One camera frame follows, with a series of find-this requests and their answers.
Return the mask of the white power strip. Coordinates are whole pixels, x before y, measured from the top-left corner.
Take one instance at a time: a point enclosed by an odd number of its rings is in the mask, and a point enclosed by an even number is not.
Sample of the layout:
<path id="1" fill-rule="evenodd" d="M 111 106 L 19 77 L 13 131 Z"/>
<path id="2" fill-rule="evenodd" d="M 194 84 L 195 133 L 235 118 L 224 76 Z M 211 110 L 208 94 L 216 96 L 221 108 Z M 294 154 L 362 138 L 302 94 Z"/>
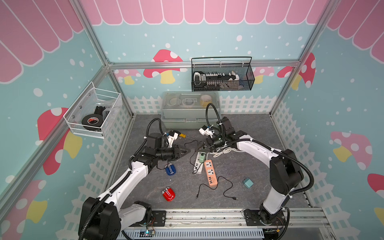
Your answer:
<path id="1" fill-rule="evenodd" d="M 202 173 L 204 162 L 203 163 L 199 162 L 200 153 L 202 153 L 202 152 L 197 153 L 196 161 L 194 164 L 193 174 L 201 174 Z"/>

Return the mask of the green charger adapter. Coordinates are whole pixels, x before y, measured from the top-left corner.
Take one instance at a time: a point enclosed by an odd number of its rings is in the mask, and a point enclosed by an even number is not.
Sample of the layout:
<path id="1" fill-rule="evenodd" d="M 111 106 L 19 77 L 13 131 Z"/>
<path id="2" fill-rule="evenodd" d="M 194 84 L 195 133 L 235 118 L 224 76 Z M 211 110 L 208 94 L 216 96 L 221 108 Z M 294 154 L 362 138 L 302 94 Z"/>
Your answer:
<path id="1" fill-rule="evenodd" d="M 199 156 L 199 162 L 200 163 L 203 163 L 205 160 L 206 160 L 206 154 L 204 153 L 200 153 L 200 156 Z"/>

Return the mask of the red blue electric shaver case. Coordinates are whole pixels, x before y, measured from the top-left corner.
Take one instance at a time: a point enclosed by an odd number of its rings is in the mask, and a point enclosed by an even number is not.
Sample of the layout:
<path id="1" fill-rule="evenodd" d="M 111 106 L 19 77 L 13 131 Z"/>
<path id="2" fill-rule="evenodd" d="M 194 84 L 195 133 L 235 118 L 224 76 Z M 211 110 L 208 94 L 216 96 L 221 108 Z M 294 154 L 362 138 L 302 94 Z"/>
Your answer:
<path id="1" fill-rule="evenodd" d="M 167 202 L 173 201 L 175 199 L 175 197 L 176 197 L 175 192 L 170 187 L 166 187 L 162 191 L 162 195 L 166 199 Z"/>

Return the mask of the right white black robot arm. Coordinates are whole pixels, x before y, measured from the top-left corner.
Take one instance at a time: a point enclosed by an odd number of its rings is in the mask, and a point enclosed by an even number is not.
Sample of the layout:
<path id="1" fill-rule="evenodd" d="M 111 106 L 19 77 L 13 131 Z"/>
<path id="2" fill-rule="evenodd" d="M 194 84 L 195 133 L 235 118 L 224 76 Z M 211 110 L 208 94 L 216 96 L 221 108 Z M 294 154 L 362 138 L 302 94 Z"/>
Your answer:
<path id="1" fill-rule="evenodd" d="M 238 150 L 269 168 L 272 188 L 259 208 L 259 219 L 265 226 L 271 225 L 283 212 L 293 195 L 310 190 L 315 183 L 313 173 L 292 150 L 275 149 L 244 131 L 235 131 L 227 117 L 218 118 L 216 127 L 207 123 L 199 132 L 207 139 L 197 147 L 197 152 L 223 154 L 229 149 Z"/>

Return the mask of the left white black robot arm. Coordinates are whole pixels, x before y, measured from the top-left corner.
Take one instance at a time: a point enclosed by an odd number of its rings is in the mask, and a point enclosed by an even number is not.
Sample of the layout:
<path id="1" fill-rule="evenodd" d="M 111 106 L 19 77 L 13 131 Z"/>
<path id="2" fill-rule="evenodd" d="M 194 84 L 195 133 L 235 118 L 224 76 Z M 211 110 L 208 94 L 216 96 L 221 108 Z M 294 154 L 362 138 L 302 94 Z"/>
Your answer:
<path id="1" fill-rule="evenodd" d="M 129 158 L 129 168 L 98 197 L 89 197 L 82 206 L 78 236 L 80 240 L 115 240 L 127 227 L 138 224 L 153 225 L 156 217 L 152 206 L 142 201 L 134 202 L 129 208 L 123 203 L 159 161 L 172 162 L 190 153 L 190 149 L 171 142 L 171 135 L 159 129 L 150 133 L 153 123 L 162 121 L 152 119 L 147 126 L 144 142 Z"/>

